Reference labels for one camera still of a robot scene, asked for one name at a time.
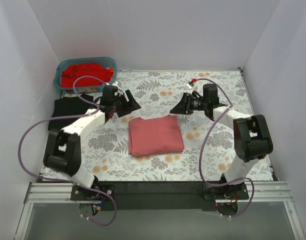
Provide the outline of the pink t shirt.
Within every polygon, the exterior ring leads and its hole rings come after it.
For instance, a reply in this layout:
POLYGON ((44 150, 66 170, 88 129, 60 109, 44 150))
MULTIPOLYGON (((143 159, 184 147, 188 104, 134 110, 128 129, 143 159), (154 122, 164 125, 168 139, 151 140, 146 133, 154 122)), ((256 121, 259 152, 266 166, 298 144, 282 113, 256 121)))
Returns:
POLYGON ((128 153, 133 157, 182 153, 185 149, 178 118, 175 115, 128 123, 128 153))

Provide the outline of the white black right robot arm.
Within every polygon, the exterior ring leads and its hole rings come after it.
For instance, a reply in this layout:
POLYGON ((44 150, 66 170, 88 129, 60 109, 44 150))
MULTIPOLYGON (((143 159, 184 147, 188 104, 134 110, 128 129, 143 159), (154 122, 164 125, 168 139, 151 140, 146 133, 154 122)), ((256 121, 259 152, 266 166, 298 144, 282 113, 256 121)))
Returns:
POLYGON ((213 122, 212 127, 220 123, 233 130, 235 157, 231 166, 222 174, 218 183, 205 184, 210 188, 219 188, 220 195, 230 199, 238 192, 247 179, 253 166, 273 151, 273 141, 266 119, 261 114, 250 115, 233 109, 232 102, 220 102, 218 92, 222 88, 213 81, 202 87, 202 94, 194 89, 185 92, 179 103, 170 110, 174 115, 191 115, 203 111, 213 122))

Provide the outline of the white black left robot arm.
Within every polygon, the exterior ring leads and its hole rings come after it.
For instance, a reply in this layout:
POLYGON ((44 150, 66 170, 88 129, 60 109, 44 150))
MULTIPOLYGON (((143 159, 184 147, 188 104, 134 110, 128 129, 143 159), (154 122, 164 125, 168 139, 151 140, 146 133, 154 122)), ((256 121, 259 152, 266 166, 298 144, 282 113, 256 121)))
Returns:
POLYGON ((61 128, 51 130, 48 135, 43 164, 49 169, 62 173, 83 186, 82 194, 88 200, 99 196, 97 178, 82 165, 82 141, 99 126, 104 125, 114 114, 124 117, 141 109, 129 90, 125 92, 114 85, 103 88, 99 102, 88 102, 84 117, 61 128))

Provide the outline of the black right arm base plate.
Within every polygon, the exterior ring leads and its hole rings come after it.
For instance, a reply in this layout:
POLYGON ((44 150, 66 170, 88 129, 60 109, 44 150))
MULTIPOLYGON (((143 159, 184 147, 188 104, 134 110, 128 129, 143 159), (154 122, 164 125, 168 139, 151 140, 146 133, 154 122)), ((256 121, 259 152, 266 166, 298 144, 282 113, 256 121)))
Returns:
POLYGON ((249 194, 245 183, 237 185, 226 185, 222 187, 210 187, 203 185, 197 193, 205 200, 231 200, 238 197, 238 200, 248 200, 249 194))

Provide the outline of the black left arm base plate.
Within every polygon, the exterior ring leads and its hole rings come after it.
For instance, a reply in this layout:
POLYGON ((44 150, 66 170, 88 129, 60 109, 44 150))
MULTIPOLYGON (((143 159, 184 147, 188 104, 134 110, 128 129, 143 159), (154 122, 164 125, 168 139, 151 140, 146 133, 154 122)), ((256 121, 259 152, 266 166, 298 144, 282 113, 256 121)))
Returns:
MULTIPOLYGON (((102 191, 110 196, 114 196, 115 194, 115 186, 112 184, 100 184, 94 187, 94 189, 102 191)), ((72 201, 100 201, 105 196, 103 194, 99 194, 96 191, 87 190, 78 185, 74 185, 71 190, 70 200, 72 201)))

